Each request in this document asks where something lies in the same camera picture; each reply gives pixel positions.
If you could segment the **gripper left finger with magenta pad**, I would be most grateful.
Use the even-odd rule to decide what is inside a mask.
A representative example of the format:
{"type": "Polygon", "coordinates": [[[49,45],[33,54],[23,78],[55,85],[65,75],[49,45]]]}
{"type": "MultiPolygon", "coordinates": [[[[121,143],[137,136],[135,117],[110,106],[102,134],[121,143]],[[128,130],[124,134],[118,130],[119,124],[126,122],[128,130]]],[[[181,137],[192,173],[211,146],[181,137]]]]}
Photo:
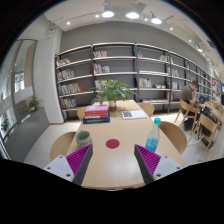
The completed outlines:
{"type": "Polygon", "coordinates": [[[57,156],[44,170],[81,186],[92,155],[93,147],[88,145],[68,156],[57,156]]]}

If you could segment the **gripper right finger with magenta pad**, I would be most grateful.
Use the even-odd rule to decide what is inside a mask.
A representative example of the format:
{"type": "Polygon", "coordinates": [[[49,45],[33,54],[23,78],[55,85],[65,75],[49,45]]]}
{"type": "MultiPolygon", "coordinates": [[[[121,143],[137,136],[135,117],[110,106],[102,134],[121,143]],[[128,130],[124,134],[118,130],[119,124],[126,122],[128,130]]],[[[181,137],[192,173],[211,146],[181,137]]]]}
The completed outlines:
{"type": "Polygon", "coordinates": [[[135,145],[134,155],[145,185],[182,169],[182,167],[168,155],[159,156],[140,145],[135,145]]]}

